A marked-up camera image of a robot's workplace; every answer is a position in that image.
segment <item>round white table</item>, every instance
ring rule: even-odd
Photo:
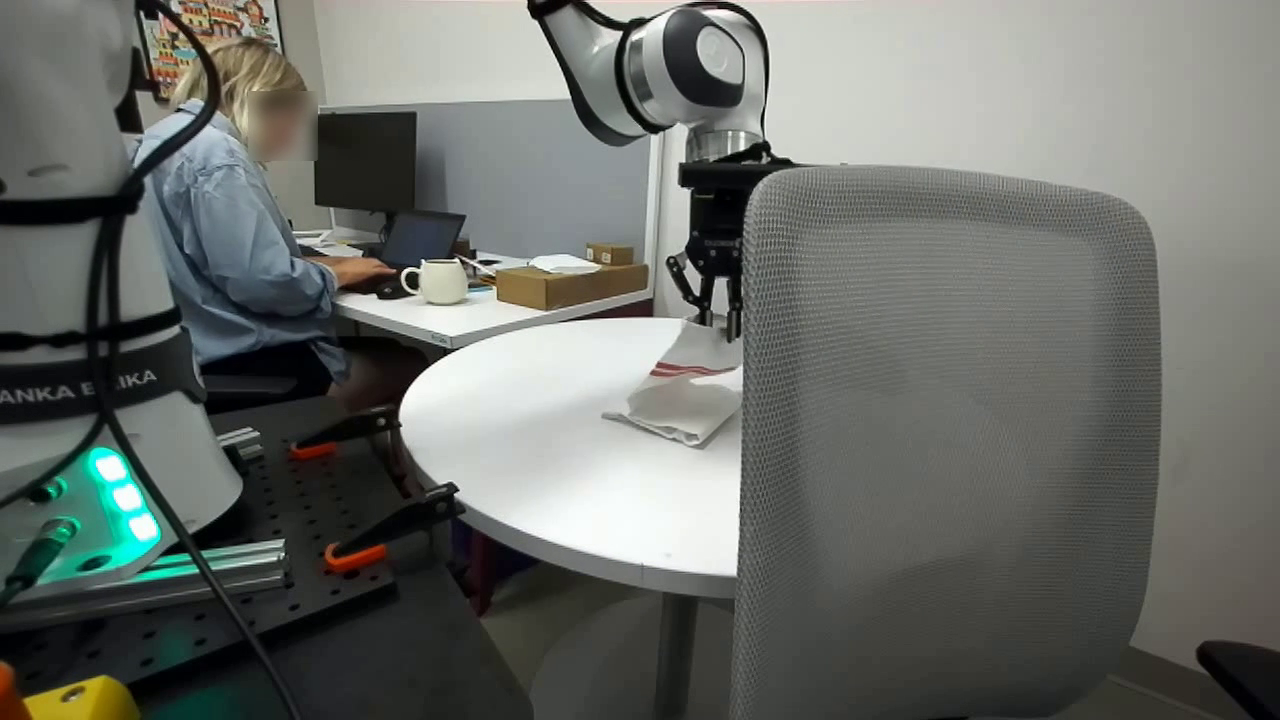
[[[430,363],[401,403],[409,458],[464,520],[536,561],[666,595],[728,602],[739,422],[685,449],[605,422],[685,320],[520,327]]]

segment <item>cardboard box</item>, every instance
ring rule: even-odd
[[[523,303],[523,309],[564,309],[564,303],[588,303],[599,296],[625,296],[644,288],[647,288],[644,264],[605,264],[593,275],[550,275],[540,269],[496,272],[496,299]]]
[[[637,248],[633,246],[588,246],[588,261],[593,264],[637,264]]]

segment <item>black cable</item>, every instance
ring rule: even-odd
[[[137,191],[142,183],[142,178],[164,166],[173,154],[178,154],[193,136],[199,136],[199,127],[214,117],[221,107],[221,75],[214,66],[206,57],[206,49],[195,41],[195,32],[169,9],[159,4],[159,15],[173,22],[184,41],[195,49],[199,67],[202,67],[202,107],[193,117],[193,124],[184,124],[178,134],[173,134],[157,154],[146,154],[118,183],[118,195]],[[90,377],[90,396],[97,396],[97,424],[90,431],[79,438],[74,452],[68,452],[56,469],[39,472],[39,482],[56,475],[58,469],[70,466],[70,458],[79,458],[101,429],[107,429],[107,438],[114,439],[114,449],[125,452],[129,469],[137,472],[137,482],[142,483],[146,500],[159,507],[164,525],[176,532],[176,541],[184,543],[184,552],[193,558],[193,563],[199,569],[206,592],[214,595],[214,606],[228,613],[228,621],[239,627],[245,645],[254,654],[260,668],[266,674],[278,705],[289,717],[298,717],[278,668],[271,663],[266,649],[260,645],[260,636],[246,627],[246,621],[235,613],[228,588],[214,580],[214,571],[206,569],[202,552],[195,549],[193,532],[184,530],[184,520],[176,515],[176,507],[169,505],[169,497],[159,493],[159,483],[151,482],[151,472],[142,469],[140,452],[132,449],[118,417],[114,417],[114,368],[118,368],[118,336],[107,336],[107,351],[101,351],[101,336],[103,327],[118,324],[118,239],[125,239],[125,217],[111,213],[101,219],[97,246],[90,246],[90,264],[87,264],[87,299],[84,299],[84,356],[87,356],[87,377]]]
[[[125,182],[118,191],[132,191],[137,183],[142,183],[142,178],[164,166],[176,148],[184,148],[193,136],[202,134],[202,124],[214,117],[221,107],[221,75],[214,66],[206,57],[206,49],[195,41],[195,32],[169,9],[159,4],[159,15],[173,22],[184,41],[195,49],[199,67],[202,67],[202,107],[195,111],[193,124],[184,124],[178,134],[173,134],[157,154],[146,154]],[[118,324],[118,238],[125,238],[125,219],[118,224],[101,224],[107,238],[101,238],[107,246],[107,269],[97,269],[97,275],[107,275],[107,327]],[[107,336],[107,377],[114,377],[118,363],[118,336]],[[245,645],[252,649],[252,656],[260,659],[260,668],[266,674],[278,705],[289,717],[298,717],[278,668],[271,663],[266,649],[260,645],[260,636],[246,627],[246,621],[235,613],[228,588],[214,580],[214,571],[206,569],[199,543],[193,541],[193,532],[184,530],[184,520],[176,515],[176,507],[169,505],[169,497],[159,493],[157,475],[142,469],[140,452],[132,449],[129,431],[118,429],[114,403],[111,396],[114,382],[107,382],[97,396],[103,399],[103,424],[114,439],[114,449],[125,452],[125,462],[132,466],[137,482],[142,483],[142,493],[151,497],[151,505],[159,507],[164,525],[176,532],[176,541],[184,543],[184,552],[193,558],[193,563],[199,569],[206,592],[214,595],[214,606],[228,613],[228,621],[239,627]]]
[[[31,588],[48,563],[79,538],[74,520],[43,520],[35,541],[16,558],[16,569],[2,575],[2,592]]]
[[[21,483],[16,493],[0,497],[0,507],[26,500],[31,493],[39,493],[39,483],[51,483],[64,469],[74,466],[74,458],[87,452],[87,444],[97,439],[97,431],[103,429],[101,417],[90,417],[87,431],[74,439],[74,449],[68,458],[58,458],[51,469],[43,469],[35,482]]]

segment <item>person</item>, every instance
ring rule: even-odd
[[[224,382],[284,382],[289,396],[334,394],[364,403],[370,389],[342,389],[353,359],[334,345],[334,294],[392,275],[366,258],[298,258],[271,190],[252,162],[246,90],[298,85],[298,71],[266,43],[239,41],[210,49],[221,75],[221,111],[173,162],[146,178],[146,217],[157,224],[169,283],[193,336],[193,356],[210,389],[210,412]],[[188,66],[173,90],[176,111],[157,122],[137,162],[178,134],[202,106],[206,75]]]

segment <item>red object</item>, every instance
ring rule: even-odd
[[[31,720],[16,674],[0,659],[0,720]]]
[[[384,561],[389,561],[389,543],[366,543],[366,549],[356,549],[356,552],[342,552],[342,558],[334,552],[334,543],[325,549],[325,571],[326,575],[347,575],[347,571],[361,571],[361,569],[370,569],[370,563],[384,563]]]
[[[292,444],[289,462],[295,462],[295,466],[326,466],[326,462],[334,462],[334,444]]]

